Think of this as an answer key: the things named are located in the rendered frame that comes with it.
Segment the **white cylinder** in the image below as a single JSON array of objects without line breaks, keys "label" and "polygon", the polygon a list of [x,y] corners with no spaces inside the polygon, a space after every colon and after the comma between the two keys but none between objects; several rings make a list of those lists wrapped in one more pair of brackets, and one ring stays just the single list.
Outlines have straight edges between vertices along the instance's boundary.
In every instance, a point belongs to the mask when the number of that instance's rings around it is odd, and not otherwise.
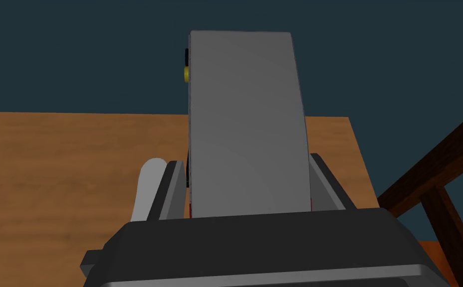
[{"label": "white cylinder", "polygon": [[141,167],[130,222],[147,220],[166,165],[161,158],[151,158]]}]

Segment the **brown wooden table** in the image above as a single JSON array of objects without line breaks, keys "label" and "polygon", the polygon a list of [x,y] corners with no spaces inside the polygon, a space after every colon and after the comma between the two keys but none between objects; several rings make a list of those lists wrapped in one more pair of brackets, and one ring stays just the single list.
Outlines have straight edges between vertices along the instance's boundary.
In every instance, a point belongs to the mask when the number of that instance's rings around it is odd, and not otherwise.
[{"label": "brown wooden table", "polygon": [[0,113],[0,287],[82,287],[143,164],[187,147],[186,115]]}]

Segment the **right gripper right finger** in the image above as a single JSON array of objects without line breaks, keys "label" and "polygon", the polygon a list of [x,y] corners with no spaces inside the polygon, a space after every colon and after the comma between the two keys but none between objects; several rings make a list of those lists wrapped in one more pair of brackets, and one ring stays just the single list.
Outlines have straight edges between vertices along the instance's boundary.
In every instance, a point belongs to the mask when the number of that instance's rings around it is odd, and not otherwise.
[{"label": "right gripper right finger", "polygon": [[328,165],[317,153],[310,154],[309,162],[312,211],[356,209]]}]

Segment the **dark brown wooden chair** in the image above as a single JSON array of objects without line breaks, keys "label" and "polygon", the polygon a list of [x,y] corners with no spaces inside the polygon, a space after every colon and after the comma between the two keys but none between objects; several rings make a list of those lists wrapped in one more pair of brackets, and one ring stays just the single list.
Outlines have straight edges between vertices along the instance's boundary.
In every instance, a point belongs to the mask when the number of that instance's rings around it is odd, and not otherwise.
[{"label": "dark brown wooden chair", "polygon": [[463,122],[378,197],[399,217],[422,204],[459,287],[463,287],[463,222],[445,186],[463,174]]}]

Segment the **grey rectangular box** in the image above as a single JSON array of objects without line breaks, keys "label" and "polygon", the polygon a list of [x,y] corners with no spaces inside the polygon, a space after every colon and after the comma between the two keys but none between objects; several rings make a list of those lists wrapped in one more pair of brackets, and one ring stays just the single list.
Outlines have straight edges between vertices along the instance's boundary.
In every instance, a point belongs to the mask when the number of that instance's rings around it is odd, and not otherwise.
[{"label": "grey rectangular box", "polygon": [[189,169],[193,218],[311,210],[290,33],[191,31]]}]

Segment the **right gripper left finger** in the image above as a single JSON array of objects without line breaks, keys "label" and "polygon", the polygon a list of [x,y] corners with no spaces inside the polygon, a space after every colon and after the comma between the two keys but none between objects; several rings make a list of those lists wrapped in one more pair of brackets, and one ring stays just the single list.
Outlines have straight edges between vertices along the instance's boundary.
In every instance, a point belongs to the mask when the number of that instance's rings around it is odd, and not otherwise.
[{"label": "right gripper left finger", "polygon": [[146,220],[183,219],[186,185],[184,162],[168,162]]}]

